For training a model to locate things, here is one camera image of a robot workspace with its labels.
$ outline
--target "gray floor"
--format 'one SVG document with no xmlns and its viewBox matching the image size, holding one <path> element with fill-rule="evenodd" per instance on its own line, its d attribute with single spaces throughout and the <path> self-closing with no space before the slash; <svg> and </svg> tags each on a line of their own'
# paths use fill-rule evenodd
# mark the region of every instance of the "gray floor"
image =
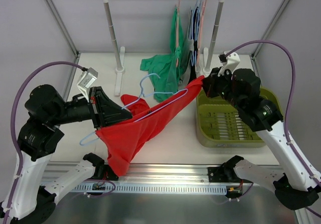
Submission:
<svg viewBox="0 0 321 224">
<path fill-rule="evenodd" d="M 105 224 L 294 224 L 294 212 L 282 206 L 269 191 L 254 187 L 248 195 L 220 204 L 224 196 L 187 194 L 115 193 L 88 199 L 66 196 L 50 223 Z"/>
</svg>

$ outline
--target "rack pole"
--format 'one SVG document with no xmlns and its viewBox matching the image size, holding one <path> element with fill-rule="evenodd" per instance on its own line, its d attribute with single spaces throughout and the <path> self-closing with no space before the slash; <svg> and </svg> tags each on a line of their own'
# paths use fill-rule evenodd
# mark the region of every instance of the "rack pole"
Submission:
<svg viewBox="0 0 321 224">
<path fill-rule="evenodd" d="M 211 38 L 211 44 L 210 44 L 210 48 L 209 48 L 209 52 L 208 52 L 208 58 L 207 58 L 207 62 L 206 62 L 206 67 L 203 69 L 203 72 L 205 72 L 207 74 L 209 74 L 211 72 L 211 62 L 212 62 L 212 57 L 213 57 L 213 53 L 214 53 L 214 47 L 215 47 L 215 42 L 216 42 L 216 37 L 217 37 L 217 31 L 219 29 L 219 24 L 220 24 L 223 4 L 224 4 L 224 0 L 219 0 L 219 4 L 217 6 L 217 11 L 216 11 L 216 16 L 215 16 L 214 28 L 213 28 L 212 38 Z"/>
<path fill-rule="evenodd" d="M 104 2 L 105 12 L 106 12 L 106 16 L 107 16 L 111 42 L 112 42 L 112 46 L 113 46 L 114 53 L 115 53 L 116 63 L 117 63 L 116 72 L 123 72 L 125 70 L 125 68 L 123 67 L 123 65 L 121 64 L 121 61 L 120 61 L 120 54 L 118 51 L 118 44 L 117 44 L 117 40 L 116 40 L 114 25 L 113 25 L 112 19 L 111 19 L 109 2 L 108 2 L 108 0 L 103 0 L 103 2 Z"/>
</svg>

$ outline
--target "robotic arm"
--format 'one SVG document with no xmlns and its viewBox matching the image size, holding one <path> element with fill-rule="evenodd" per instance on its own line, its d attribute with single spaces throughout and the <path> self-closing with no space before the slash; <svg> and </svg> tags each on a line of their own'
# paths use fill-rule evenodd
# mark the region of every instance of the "robotic arm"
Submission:
<svg viewBox="0 0 321 224">
<path fill-rule="evenodd" d="M 57 180 L 40 186 L 45 168 L 64 134 L 58 125 L 92 120 L 99 129 L 132 118 L 130 112 L 111 101 L 101 87 L 89 88 L 95 80 L 89 68 L 80 77 L 82 94 L 64 102 L 53 86 L 41 85 L 30 94 L 25 107 L 30 118 L 21 128 L 18 144 L 23 155 L 23 169 L 12 198 L 11 223 L 42 223 L 59 201 L 82 181 L 102 179 L 104 160 L 93 153 Z M 0 207 L 0 217 L 7 210 L 9 194 Z"/>
<path fill-rule="evenodd" d="M 294 139 L 288 143 L 285 137 L 283 116 L 272 101 L 260 96 L 260 79 L 250 69 L 237 69 L 236 53 L 220 55 L 223 67 L 212 69 L 204 79 L 203 89 L 207 97 L 221 96 L 235 109 L 240 119 L 268 145 L 284 172 L 276 172 L 254 165 L 235 156 L 222 165 L 225 173 L 234 172 L 240 179 L 250 180 L 275 193 L 287 208 L 296 210 L 312 205 L 318 199 L 321 174 L 309 163 Z M 313 173 L 311 176 L 293 149 Z"/>
</svg>

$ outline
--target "green cloth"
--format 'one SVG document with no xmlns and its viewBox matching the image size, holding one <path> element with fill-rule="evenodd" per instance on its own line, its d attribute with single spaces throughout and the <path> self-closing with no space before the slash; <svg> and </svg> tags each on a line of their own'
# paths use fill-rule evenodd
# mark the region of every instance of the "green cloth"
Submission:
<svg viewBox="0 0 321 224">
<path fill-rule="evenodd" d="M 179 46 L 176 47 L 176 20 L 179 21 Z M 181 65 L 182 60 L 182 48 L 184 42 L 183 29 L 181 25 L 180 17 L 177 17 L 177 8 L 175 8 L 172 27 L 171 27 L 171 42 L 169 55 L 155 55 L 152 58 L 142 59 L 140 69 L 142 71 L 148 71 L 149 74 L 156 73 L 156 75 L 150 76 L 150 80 L 155 88 L 155 92 L 173 92 L 178 91 L 178 83 L 180 75 L 186 71 L 185 64 Z M 176 60 L 179 59 L 179 65 L 176 68 Z M 157 102 L 162 102 L 172 94 L 154 94 L 154 98 Z"/>
</svg>

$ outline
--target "plastic bin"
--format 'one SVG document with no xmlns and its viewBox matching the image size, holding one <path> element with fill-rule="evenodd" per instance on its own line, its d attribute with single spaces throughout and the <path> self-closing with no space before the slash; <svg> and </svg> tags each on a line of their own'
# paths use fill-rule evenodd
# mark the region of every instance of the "plastic bin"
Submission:
<svg viewBox="0 0 321 224">
<path fill-rule="evenodd" d="M 261 88 L 262 97 L 280 110 L 276 96 Z M 260 148 L 265 143 L 238 117 L 238 112 L 220 96 L 206 97 L 202 90 L 196 99 L 196 134 L 199 142 L 210 148 Z"/>
</svg>

